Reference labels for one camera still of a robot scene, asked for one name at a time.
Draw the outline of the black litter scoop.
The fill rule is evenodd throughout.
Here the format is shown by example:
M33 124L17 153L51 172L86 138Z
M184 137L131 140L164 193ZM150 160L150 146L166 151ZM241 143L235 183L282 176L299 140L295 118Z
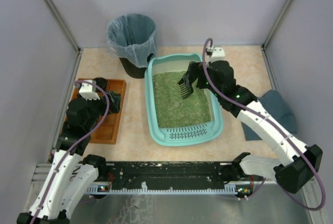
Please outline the black litter scoop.
M181 90L181 98L188 98L193 92L193 83L197 78L190 74L190 72L186 72L183 77L177 83Z

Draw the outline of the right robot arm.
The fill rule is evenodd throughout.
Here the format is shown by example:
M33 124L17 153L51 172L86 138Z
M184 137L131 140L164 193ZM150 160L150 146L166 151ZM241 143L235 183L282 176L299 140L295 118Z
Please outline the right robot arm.
M243 153L234 160L240 173L275 180L285 191L297 193L310 179L318 176L322 149L308 146L282 127L247 88L236 83L234 70L227 61L215 61L205 66L191 61L179 81L182 97L197 88L208 89L222 108L250 127L276 154L276 158Z

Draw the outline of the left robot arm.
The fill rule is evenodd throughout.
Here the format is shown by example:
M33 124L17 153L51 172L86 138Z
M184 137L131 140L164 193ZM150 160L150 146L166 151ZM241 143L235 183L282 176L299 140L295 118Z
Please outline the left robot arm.
M83 157L91 132L104 115L120 110L121 96L108 91L87 99L79 94L71 100L67 119L58 137L56 152L44 185L27 213L17 223L69 223L87 188L106 175L106 159L98 155Z

